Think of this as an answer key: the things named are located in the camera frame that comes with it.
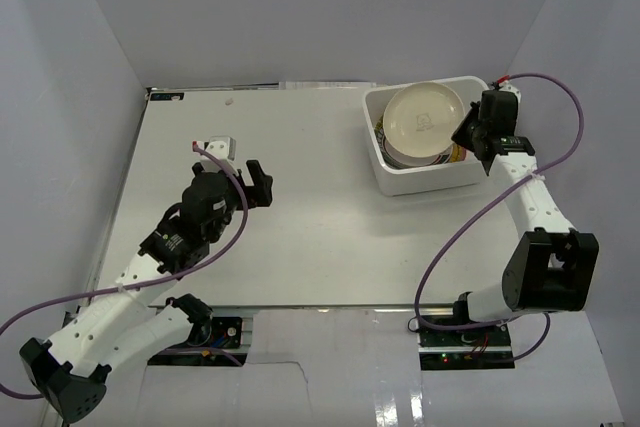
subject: white plastic container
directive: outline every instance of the white plastic container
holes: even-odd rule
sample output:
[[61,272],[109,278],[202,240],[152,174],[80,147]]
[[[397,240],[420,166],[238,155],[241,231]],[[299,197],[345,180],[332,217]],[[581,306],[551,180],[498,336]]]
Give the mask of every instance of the white plastic container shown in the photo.
[[[465,115],[470,109],[469,104],[479,101],[482,91],[488,89],[482,79],[471,76],[452,77],[433,82],[446,85],[460,96],[465,108]],[[408,85],[411,84],[378,87],[366,91],[362,98],[367,150],[382,193],[389,196],[415,194],[482,182],[486,178],[486,174],[482,164],[476,160],[471,152],[467,152],[465,160],[426,167],[398,170],[385,163],[374,128],[394,94]]]

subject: gray wall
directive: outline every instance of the gray wall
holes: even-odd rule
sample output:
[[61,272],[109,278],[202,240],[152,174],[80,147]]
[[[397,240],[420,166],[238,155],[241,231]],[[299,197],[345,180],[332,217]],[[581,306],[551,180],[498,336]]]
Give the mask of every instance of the gray wall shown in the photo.
[[544,0],[98,0],[145,86],[503,73]]
[[[584,141],[547,175],[575,226],[594,232],[601,253],[587,313],[628,425],[640,426],[640,269],[637,265],[639,0],[547,0],[510,72],[540,71],[574,87],[585,109]],[[575,134],[575,113],[558,89],[521,80],[521,125],[543,161]]]
[[[104,239],[144,91],[95,0],[0,0],[0,312],[78,292]],[[63,307],[0,340],[0,381],[33,392],[19,346]],[[0,395],[0,424],[36,425],[41,402]]]

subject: white plate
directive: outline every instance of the white plate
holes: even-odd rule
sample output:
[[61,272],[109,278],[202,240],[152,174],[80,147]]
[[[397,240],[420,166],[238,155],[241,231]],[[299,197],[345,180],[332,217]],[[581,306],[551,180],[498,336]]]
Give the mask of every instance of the white plate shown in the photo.
[[384,111],[384,133],[395,150],[422,159],[448,149],[463,118],[458,94],[436,82],[420,82],[393,96]]

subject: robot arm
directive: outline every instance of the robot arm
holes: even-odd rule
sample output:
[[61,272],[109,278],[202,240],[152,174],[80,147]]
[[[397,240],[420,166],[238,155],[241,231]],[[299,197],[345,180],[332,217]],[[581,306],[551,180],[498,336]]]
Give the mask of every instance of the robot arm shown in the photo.
[[[233,139],[219,137],[197,145],[234,174],[249,208],[271,205],[272,177],[264,174],[257,161],[248,161],[253,186],[246,186],[233,167]],[[229,225],[241,202],[226,174],[205,157],[193,172],[182,201],[165,212],[114,287],[157,281],[190,269],[207,257],[210,244]],[[20,349],[31,382],[65,422],[77,422],[95,409],[111,372],[144,363],[159,351],[210,329],[211,310],[190,294],[172,300],[146,320],[147,306],[178,280],[134,290],[121,288],[98,297],[47,340],[32,338]]]
[[598,255],[598,242],[580,233],[562,215],[535,175],[529,140],[515,136],[518,98],[507,90],[489,90],[453,134],[452,140],[474,152],[489,178],[504,191],[533,178],[506,198],[520,242],[500,282],[465,293],[456,302],[465,320],[485,322],[533,312],[581,310]]

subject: tabletop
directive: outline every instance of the tabletop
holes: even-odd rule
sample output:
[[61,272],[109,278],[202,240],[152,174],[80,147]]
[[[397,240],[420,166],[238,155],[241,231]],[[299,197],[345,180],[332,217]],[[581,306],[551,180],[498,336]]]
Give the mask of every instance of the tabletop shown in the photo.
[[[197,161],[192,141],[230,135],[237,167],[258,159],[273,176],[273,204],[252,210],[238,244],[166,296],[190,292],[214,306],[409,305],[438,249],[496,192],[486,181],[384,196],[367,155],[363,92],[186,91],[179,101],[150,101],[99,287],[113,282],[179,201]],[[447,253],[423,301],[451,302],[499,281],[516,243],[500,205]]]

